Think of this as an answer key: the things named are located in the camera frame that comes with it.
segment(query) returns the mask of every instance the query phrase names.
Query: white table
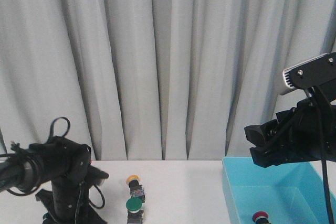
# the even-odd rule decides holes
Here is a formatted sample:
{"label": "white table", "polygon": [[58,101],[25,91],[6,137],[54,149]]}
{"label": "white table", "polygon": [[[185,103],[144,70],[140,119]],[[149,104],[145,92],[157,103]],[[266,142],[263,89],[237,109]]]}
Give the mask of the white table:
{"label": "white table", "polygon": [[[146,195],[144,224],[229,223],[222,190],[221,161],[95,161],[110,174],[100,187],[106,206],[97,213],[108,224],[126,224],[126,201],[130,198],[125,180],[137,174]],[[44,188],[50,189],[49,183]],[[101,199],[94,188],[90,198]],[[0,224],[39,224],[46,210],[35,195],[16,197],[0,194]]]}

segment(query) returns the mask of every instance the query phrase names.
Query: screw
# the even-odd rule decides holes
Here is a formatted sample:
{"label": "screw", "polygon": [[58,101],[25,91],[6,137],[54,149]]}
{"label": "screw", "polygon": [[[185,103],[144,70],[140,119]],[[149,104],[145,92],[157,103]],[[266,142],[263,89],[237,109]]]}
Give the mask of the screw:
{"label": "screw", "polygon": [[296,72],[299,76],[302,76],[303,75],[303,70],[298,70],[297,72]]}

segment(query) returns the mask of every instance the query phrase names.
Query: white curtain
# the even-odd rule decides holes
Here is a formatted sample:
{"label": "white curtain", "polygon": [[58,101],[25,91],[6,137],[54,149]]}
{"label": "white curtain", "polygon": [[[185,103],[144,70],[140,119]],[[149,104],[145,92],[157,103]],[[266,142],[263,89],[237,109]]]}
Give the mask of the white curtain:
{"label": "white curtain", "polygon": [[[50,122],[97,159],[249,155],[244,127],[295,106],[278,71],[336,35],[335,0],[0,0],[0,128]],[[57,123],[56,134],[65,130]]]}

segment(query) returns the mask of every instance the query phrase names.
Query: blue plastic bin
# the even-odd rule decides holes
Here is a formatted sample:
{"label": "blue plastic bin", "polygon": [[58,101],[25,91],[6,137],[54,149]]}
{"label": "blue plastic bin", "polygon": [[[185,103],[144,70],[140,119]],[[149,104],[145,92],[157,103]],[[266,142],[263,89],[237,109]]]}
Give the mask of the blue plastic bin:
{"label": "blue plastic bin", "polygon": [[[224,157],[223,168],[231,224],[253,224],[257,211],[272,224],[328,223],[322,180],[310,163],[262,168],[249,157]],[[333,195],[331,201],[336,209]]]}

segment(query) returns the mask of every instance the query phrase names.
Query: curtain fold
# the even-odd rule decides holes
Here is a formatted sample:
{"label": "curtain fold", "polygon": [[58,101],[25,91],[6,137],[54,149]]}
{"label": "curtain fold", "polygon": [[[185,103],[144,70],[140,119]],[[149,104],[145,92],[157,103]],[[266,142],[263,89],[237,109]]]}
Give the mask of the curtain fold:
{"label": "curtain fold", "polygon": [[0,0],[0,151],[66,116],[97,159],[249,156],[244,127],[305,97],[279,71],[335,51],[335,3]]}

